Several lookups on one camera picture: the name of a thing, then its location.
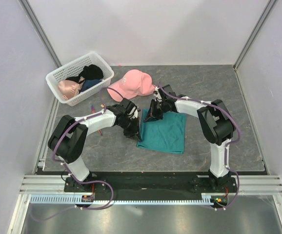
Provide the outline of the teal satin napkin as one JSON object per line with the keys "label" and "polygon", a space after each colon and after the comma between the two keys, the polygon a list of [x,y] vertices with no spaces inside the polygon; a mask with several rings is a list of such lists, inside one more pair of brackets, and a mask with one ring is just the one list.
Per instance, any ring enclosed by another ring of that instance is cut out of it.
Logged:
{"label": "teal satin napkin", "polygon": [[141,149],[170,154],[183,154],[185,148],[186,115],[174,112],[163,114],[163,119],[141,122]]}

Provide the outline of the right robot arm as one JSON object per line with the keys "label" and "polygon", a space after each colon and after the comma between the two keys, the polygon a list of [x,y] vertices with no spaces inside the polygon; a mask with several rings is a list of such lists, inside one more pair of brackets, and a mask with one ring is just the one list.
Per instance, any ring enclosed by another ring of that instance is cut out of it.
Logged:
{"label": "right robot arm", "polygon": [[174,112],[187,114],[199,119],[204,137],[211,147],[211,165],[208,180],[209,188],[214,192],[226,186],[225,177],[229,175],[229,147],[233,143],[235,131],[240,130],[231,117],[224,102],[217,99],[213,102],[192,99],[184,95],[176,95],[170,85],[155,87],[154,99],[146,113],[144,122],[163,119],[163,114]]}

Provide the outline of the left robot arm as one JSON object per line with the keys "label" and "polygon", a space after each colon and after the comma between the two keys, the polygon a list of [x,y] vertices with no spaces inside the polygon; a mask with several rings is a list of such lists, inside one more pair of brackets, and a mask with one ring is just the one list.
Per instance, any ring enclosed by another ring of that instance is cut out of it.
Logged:
{"label": "left robot arm", "polygon": [[67,169],[80,191],[90,190],[90,171],[81,157],[87,136],[104,128],[119,126],[125,137],[141,142],[138,113],[137,105],[124,98],[119,104],[104,107],[88,116],[64,115],[48,140],[52,159]]}

